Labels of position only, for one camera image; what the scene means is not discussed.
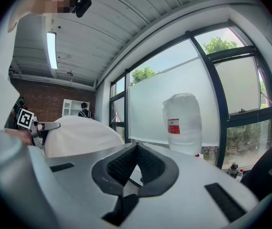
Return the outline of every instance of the window frame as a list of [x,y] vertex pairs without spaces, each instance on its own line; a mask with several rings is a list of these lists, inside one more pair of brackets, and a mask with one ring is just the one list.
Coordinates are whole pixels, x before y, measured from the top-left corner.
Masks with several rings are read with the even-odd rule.
[[[239,40],[241,40],[244,47],[227,49],[220,52],[206,54],[204,50],[202,49],[201,45],[195,39],[195,36],[203,34],[203,33],[207,33],[209,31],[214,31],[214,30],[223,29],[223,28],[229,28],[239,38]],[[155,49],[154,51],[152,51],[151,53],[149,53],[148,55],[140,59],[138,62],[133,64],[130,68],[126,69],[122,75],[120,75],[113,83],[111,83],[111,94],[112,94],[112,92],[114,92],[114,85],[119,80],[121,80],[122,77],[125,78],[125,90],[116,96],[110,96],[110,127],[114,129],[114,127],[116,126],[120,126],[120,127],[124,126],[125,143],[130,142],[130,139],[129,139],[130,137],[130,128],[129,128],[130,73],[134,69],[136,69],[138,66],[140,66],[142,63],[151,59],[155,55],[185,40],[190,40],[195,50],[197,51],[199,58],[202,60],[203,65],[206,67],[207,74],[210,77],[211,84],[215,91],[216,100],[218,103],[219,117],[220,117],[220,143],[219,143],[219,148],[218,148],[217,157],[215,161],[215,166],[222,169],[224,157],[225,157],[225,151],[226,151],[227,128],[249,125],[249,124],[265,121],[268,119],[272,119],[272,106],[264,108],[264,109],[246,111],[243,113],[234,113],[234,114],[228,113],[225,92],[224,92],[221,80],[219,78],[219,75],[217,73],[216,67],[214,65],[217,62],[224,62],[224,61],[229,61],[233,59],[253,56],[256,59],[257,67],[258,67],[258,70],[260,71],[260,74],[263,74],[262,80],[264,82],[268,97],[272,101],[272,73],[265,59],[263,58],[262,54],[260,53],[256,45],[251,41],[251,39],[236,24],[234,24],[230,20],[228,20],[227,22],[203,27],[194,31],[187,31],[185,32],[184,35],[179,36],[165,43],[164,45],[160,46],[159,48]],[[122,97],[125,97],[125,103],[124,103],[125,121],[111,123],[111,106],[112,106],[111,103]]]

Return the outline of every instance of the headset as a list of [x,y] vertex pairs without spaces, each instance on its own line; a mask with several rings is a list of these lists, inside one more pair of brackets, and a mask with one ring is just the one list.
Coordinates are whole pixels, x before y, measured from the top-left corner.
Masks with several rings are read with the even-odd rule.
[[74,0],[74,3],[75,7],[72,9],[71,13],[75,13],[76,16],[80,18],[92,5],[92,0]]

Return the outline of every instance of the white corrugated ceiling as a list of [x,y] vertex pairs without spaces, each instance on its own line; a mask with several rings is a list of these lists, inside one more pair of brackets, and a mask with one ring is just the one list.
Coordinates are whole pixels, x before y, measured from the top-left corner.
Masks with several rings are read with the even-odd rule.
[[82,18],[52,16],[57,33],[58,70],[47,65],[43,18],[21,19],[14,48],[14,71],[93,86],[119,51],[142,29],[171,10],[196,0],[92,0]]

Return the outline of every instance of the ceiling light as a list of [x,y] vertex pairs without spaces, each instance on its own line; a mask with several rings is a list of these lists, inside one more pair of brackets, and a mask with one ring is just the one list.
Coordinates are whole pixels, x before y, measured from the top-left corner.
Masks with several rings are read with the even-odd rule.
[[49,63],[51,68],[53,69],[58,68],[58,65],[56,62],[55,42],[56,42],[56,33],[47,32],[47,48],[48,48]]

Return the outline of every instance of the window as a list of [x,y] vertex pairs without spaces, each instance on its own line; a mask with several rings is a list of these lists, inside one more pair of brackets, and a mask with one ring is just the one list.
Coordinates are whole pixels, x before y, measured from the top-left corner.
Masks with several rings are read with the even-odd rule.
[[212,28],[218,26],[187,31],[112,83],[110,126],[125,142],[169,148],[163,102],[189,93],[199,103],[200,152],[209,163],[251,167],[272,146],[269,67],[237,26],[229,21]]
[[228,128],[222,169],[253,166],[271,146],[272,120]]
[[229,29],[219,29],[195,36],[206,54],[243,47],[242,41]]

